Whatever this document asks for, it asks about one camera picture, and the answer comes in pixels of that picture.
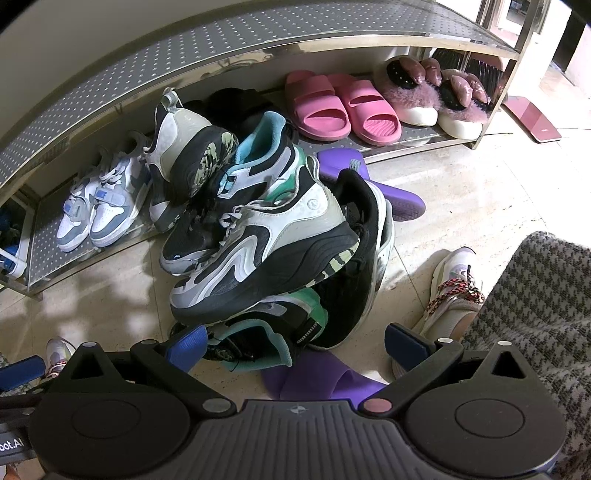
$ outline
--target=purple slipper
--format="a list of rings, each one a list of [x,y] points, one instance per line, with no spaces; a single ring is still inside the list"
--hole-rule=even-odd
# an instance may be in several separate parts
[[[292,367],[261,370],[262,380],[274,400],[313,401],[349,399],[357,408],[385,387],[349,368],[330,352],[305,349]]]
[[[394,221],[414,220],[425,213],[425,202],[418,195],[370,180],[363,155],[354,148],[329,148],[319,151],[316,156],[320,163],[320,177],[322,179],[336,181],[341,170],[352,168],[365,180],[376,185],[392,204]]]

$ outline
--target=pink slide sandal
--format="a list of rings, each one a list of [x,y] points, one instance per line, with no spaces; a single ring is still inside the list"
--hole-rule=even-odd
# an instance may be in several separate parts
[[[291,119],[307,137],[333,141],[351,133],[347,110],[326,75],[291,72],[285,80],[285,99]]]
[[[402,125],[392,106],[370,80],[358,80],[346,73],[328,75],[343,101],[353,132],[371,145],[391,145],[402,134]]]

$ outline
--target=black and white sneaker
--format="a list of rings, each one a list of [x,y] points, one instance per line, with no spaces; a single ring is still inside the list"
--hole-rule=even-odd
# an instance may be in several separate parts
[[[267,297],[233,319],[212,325],[203,358],[221,361],[235,372],[291,367],[326,322],[326,310],[311,288]]]
[[[154,117],[154,140],[144,149],[154,183],[150,216],[156,229],[165,232],[183,213],[189,198],[232,158],[238,139],[183,108],[172,89],[164,91]]]
[[[160,266],[172,275],[191,273],[219,250],[225,228],[219,219],[237,205],[275,200],[292,192],[295,172],[306,156],[283,133],[285,119],[266,112],[255,131],[238,147],[235,162],[216,172],[190,202],[160,255]]]
[[[392,206],[376,185],[345,169],[332,188],[351,228],[359,235],[353,258],[334,276],[314,286],[329,319],[310,346],[339,346],[368,317],[394,247]]]
[[[185,325],[221,322],[265,297],[310,287],[339,271],[359,245],[313,157],[298,166],[290,197],[237,206],[222,222],[222,248],[170,293]]]

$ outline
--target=metal shoe rack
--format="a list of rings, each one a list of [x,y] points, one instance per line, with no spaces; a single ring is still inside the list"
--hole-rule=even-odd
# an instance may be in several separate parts
[[[139,106],[155,105],[167,86],[182,88],[201,79],[242,66],[252,67],[295,54],[371,47],[449,48],[509,59],[498,91],[494,113],[515,75],[532,35],[538,0],[532,0],[515,48],[487,28],[492,22],[492,0],[483,0],[477,22],[432,0],[341,0],[294,2],[286,6],[254,3],[220,11],[217,20],[162,38],[121,58],[53,99],[20,133],[0,141],[0,205],[19,189],[27,193],[27,180],[88,135]],[[214,18],[215,12],[208,14]],[[471,142],[476,148],[480,139]],[[367,161],[386,160],[418,151],[467,143],[448,137],[437,128],[404,127],[392,146],[369,148],[353,138],[337,145],[358,148]],[[318,150],[301,143],[307,152]],[[65,185],[44,198],[28,198],[35,209],[25,276],[0,284],[36,296],[58,280],[155,233],[143,212],[127,235],[106,249],[87,240],[64,254],[55,234],[67,197]]]

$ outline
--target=marble floor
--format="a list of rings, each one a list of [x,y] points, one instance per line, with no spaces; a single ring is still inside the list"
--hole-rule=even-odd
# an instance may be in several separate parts
[[[421,316],[433,269],[448,250],[468,245],[477,252],[487,293],[531,232],[591,245],[591,223],[579,213],[591,205],[591,100],[577,91],[549,70],[530,97],[563,135],[559,142],[534,143],[501,112],[477,150],[459,145],[369,166],[374,180],[419,194],[427,211],[396,224],[395,251],[371,316],[334,350],[342,361],[376,380],[392,380],[384,329]],[[74,344],[95,340],[106,350],[165,339],[173,324],[168,294],[177,279],[158,265],[163,242],[154,238],[95,264],[46,290],[41,302],[1,292],[0,351],[10,361],[44,356],[55,335]],[[257,373],[230,373],[201,361],[193,374],[238,404],[265,397]],[[40,470],[27,462],[21,474],[33,480]]]

